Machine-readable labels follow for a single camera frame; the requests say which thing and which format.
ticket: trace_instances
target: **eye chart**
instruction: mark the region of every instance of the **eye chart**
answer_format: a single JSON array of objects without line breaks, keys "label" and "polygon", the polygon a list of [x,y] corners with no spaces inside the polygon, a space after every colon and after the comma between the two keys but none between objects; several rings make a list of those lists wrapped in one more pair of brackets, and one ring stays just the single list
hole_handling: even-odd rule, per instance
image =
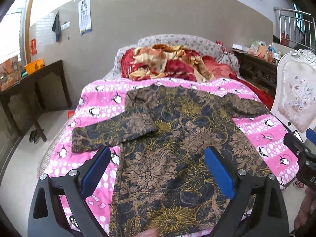
[{"label": "eye chart", "polygon": [[90,0],[81,0],[78,3],[78,13],[80,34],[91,32]]}]

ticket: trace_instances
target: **human hand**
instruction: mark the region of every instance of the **human hand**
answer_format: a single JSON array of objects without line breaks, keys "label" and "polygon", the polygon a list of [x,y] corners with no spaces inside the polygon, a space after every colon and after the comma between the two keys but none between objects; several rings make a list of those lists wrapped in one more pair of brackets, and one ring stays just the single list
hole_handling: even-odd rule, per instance
[{"label": "human hand", "polygon": [[135,237],[158,237],[158,230],[156,228],[152,228],[146,231],[143,231],[137,234]]}]

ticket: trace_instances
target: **floor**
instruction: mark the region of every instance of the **floor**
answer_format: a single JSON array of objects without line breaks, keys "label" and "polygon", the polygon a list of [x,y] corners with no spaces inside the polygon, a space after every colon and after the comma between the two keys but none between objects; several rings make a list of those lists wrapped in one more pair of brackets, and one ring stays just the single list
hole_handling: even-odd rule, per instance
[{"label": "floor", "polygon": [[[37,165],[53,139],[67,120],[67,111],[45,113],[39,123],[45,129],[47,142],[29,143],[31,129],[22,139],[5,171],[0,186],[0,204],[17,231],[27,237],[27,218],[37,184]],[[304,190],[291,185],[283,192],[289,218],[290,231],[305,196]]]}]

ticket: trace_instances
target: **metal bolt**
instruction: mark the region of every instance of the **metal bolt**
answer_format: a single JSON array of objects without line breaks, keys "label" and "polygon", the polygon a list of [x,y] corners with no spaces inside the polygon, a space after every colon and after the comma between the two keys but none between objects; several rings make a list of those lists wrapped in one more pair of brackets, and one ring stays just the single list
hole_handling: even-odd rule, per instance
[{"label": "metal bolt", "polygon": [[239,170],[238,170],[238,174],[240,174],[240,175],[246,175],[247,172],[246,172],[246,170],[244,170],[244,169],[239,169]]},{"label": "metal bolt", "polygon": [[274,180],[274,179],[276,178],[276,176],[275,176],[274,174],[269,174],[268,176],[269,176],[269,178],[270,178],[271,180]]},{"label": "metal bolt", "polygon": [[70,176],[74,176],[74,175],[76,175],[77,173],[78,173],[78,171],[75,170],[75,169],[71,169],[71,170],[69,171],[69,175],[70,175]]},{"label": "metal bolt", "polygon": [[41,180],[44,180],[44,179],[46,179],[46,177],[47,177],[46,174],[41,174],[39,178],[40,178]]}]

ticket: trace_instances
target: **wooden dresser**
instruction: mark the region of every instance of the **wooden dresser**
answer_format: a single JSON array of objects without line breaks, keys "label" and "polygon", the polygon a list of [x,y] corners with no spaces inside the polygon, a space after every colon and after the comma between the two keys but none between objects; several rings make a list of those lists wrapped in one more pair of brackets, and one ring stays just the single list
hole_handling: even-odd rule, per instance
[{"label": "wooden dresser", "polygon": [[277,65],[238,50],[233,50],[233,52],[240,63],[240,75],[274,98],[277,89]]}]

